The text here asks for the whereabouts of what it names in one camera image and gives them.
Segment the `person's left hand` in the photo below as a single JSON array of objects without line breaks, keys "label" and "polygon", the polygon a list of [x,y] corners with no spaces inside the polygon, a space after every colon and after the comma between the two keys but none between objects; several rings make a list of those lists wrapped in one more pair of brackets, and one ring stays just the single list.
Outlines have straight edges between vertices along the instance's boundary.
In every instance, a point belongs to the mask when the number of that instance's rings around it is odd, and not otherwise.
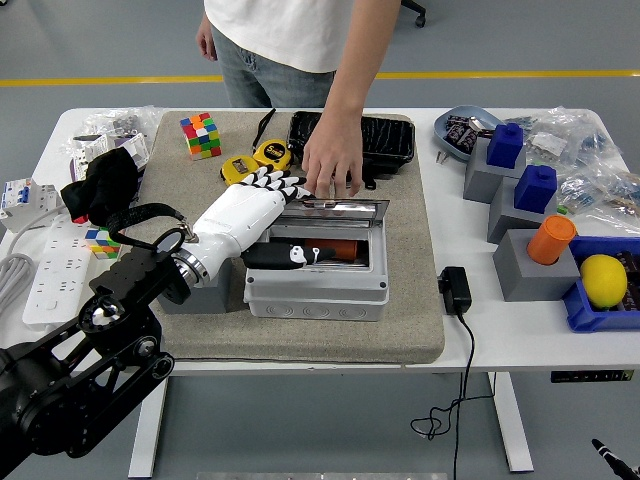
[{"label": "person's left hand", "polygon": [[326,108],[304,147],[305,188],[318,198],[349,198],[362,186],[361,109]]}]

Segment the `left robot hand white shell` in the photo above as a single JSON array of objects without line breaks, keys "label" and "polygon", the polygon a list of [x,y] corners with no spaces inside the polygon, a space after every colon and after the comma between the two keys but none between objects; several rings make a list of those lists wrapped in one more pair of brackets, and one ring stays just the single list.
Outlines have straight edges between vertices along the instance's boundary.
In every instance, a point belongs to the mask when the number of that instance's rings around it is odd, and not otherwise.
[{"label": "left robot hand white shell", "polygon": [[192,284],[207,285],[232,258],[242,258],[253,269],[293,270],[334,257],[331,247],[260,240],[286,205],[311,196],[304,184],[303,178],[288,172],[260,167],[229,186],[195,222],[197,240],[184,248]]}]

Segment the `person's right hand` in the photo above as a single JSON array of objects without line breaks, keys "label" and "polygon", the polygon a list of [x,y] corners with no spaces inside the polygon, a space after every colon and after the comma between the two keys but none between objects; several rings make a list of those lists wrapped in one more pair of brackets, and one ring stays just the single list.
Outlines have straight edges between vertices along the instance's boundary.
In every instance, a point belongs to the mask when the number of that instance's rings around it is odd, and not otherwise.
[{"label": "person's right hand", "polygon": [[214,43],[212,26],[208,19],[204,18],[201,22],[195,36],[196,45],[201,56],[211,62],[218,60],[217,51]]}]

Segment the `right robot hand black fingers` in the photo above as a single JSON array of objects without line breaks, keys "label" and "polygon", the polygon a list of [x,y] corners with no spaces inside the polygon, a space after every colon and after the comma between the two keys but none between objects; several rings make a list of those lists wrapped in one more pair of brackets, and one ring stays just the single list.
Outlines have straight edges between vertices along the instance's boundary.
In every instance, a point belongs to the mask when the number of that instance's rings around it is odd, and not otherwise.
[{"label": "right robot hand black fingers", "polygon": [[629,467],[623,460],[615,455],[605,444],[598,439],[591,440],[592,445],[599,455],[606,461],[614,474],[624,480],[639,480],[638,470]]}]

